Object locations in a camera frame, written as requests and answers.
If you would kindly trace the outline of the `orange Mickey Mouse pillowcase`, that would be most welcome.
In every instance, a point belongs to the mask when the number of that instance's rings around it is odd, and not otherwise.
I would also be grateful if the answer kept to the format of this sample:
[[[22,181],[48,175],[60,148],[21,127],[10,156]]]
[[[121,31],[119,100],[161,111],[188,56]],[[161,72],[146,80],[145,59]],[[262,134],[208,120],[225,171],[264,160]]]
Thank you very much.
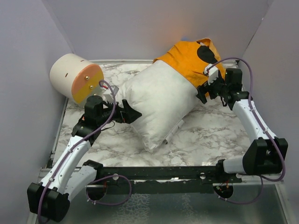
[[[171,66],[197,88],[207,81],[203,74],[205,67],[220,61],[221,57],[212,40],[204,38],[197,41],[179,41],[153,62],[158,60]]]

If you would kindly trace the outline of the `white pillow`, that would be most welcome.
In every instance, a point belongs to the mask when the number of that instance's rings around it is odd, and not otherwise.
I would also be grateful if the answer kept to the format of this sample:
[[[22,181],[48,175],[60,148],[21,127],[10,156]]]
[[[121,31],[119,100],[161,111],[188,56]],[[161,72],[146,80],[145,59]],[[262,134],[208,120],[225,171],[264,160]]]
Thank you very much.
[[[145,150],[159,147],[197,104],[196,88],[167,63],[158,60],[124,82],[116,95],[142,116],[131,126]]]

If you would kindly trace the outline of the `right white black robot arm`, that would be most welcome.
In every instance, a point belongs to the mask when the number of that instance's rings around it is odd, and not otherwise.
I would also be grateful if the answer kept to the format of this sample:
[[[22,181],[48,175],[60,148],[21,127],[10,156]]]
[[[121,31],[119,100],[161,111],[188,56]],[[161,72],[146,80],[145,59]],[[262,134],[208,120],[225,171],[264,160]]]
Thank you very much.
[[[220,97],[223,106],[228,106],[241,121],[249,140],[250,147],[243,157],[225,159],[217,163],[215,179],[226,182],[232,174],[269,175],[283,171],[283,161],[288,143],[279,138],[265,124],[259,115],[249,92],[242,90],[242,71],[226,69],[225,77],[220,71],[208,65],[203,72],[207,81],[197,87],[197,98],[206,103],[206,94],[211,99]]]

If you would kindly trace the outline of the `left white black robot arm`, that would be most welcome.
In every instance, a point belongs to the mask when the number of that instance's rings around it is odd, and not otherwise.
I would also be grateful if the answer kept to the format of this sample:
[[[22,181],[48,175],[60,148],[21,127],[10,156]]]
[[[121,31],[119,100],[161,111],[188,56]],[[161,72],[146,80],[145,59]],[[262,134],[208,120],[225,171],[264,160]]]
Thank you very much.
[[[101,129],[110,121],[131,124],[142,116],[125,99],[122,106],[118,106],[116,102],[105,102],[97,95],[87,98],[84,110],[56,164],[39,183],[31,183],[27,189],[29,209],[37,214],[42,224],[44,218],[62,221],[74,197],[87,184],[98,184],[103,180],[103,172],[96,166],[84,165],[75,171]]]

